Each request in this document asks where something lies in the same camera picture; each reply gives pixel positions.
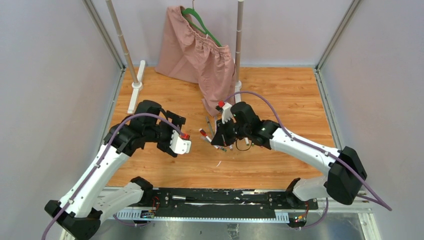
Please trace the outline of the white marker red cap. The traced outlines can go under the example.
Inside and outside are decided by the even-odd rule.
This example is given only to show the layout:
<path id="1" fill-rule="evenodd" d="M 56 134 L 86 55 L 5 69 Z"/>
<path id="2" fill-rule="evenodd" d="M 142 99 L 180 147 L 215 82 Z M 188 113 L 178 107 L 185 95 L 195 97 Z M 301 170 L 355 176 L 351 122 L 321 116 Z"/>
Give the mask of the white marker red cap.
<path id="1" fill-rule="evenodd" d="M 207 135 L 204 129 L 200 128 L 199 132 L 209 143 L 212 142 L 212 139 Z"/>

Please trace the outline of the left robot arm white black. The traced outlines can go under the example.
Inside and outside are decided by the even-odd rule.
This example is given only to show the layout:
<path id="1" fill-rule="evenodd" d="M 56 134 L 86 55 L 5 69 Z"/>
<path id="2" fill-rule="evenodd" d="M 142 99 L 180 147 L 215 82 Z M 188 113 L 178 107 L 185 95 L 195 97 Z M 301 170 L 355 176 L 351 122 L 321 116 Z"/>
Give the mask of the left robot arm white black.
<path id="1" fill-rule="evenodd" d="M 137 176 L 124 187 L 100 197 L 115 172 L 147 143 L 172 156 L 187 154 L 191 148 L 188 134 L 182 132 L 186 119 L 151 100 L 140 102 L 134 114 L 112 126 L 103 143 L 76 184 L 59 200 L 50 200 L 45 211 L 77 240 L 92 238 L 108 218 L 131 206 L 157 209 L 160 201 L 153 185 Z"/>

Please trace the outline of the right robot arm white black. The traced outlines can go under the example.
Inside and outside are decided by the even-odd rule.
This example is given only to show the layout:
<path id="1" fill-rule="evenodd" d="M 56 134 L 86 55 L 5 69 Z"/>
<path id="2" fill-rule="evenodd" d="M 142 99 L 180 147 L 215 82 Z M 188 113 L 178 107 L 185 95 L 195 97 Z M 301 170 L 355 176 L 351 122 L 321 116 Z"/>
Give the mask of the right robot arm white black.
<path id="1" fill-rule="evenodd" d="M 362 188 L 367 173 L 356 150 L 318 144 L 301 137 L 272 120 L 261 120 L 244 101 L 231 105 L 220 101 L 215 107 L 221 118 L 216 122 L 212 145 L 228 147 L 247 138 L 252 144 L 282 152 L 309 164 L 321 177 L 296 178 L 286 188 L 285 201 L 298 209 L 305 201 L 330 197 L 351 205 Z"/>

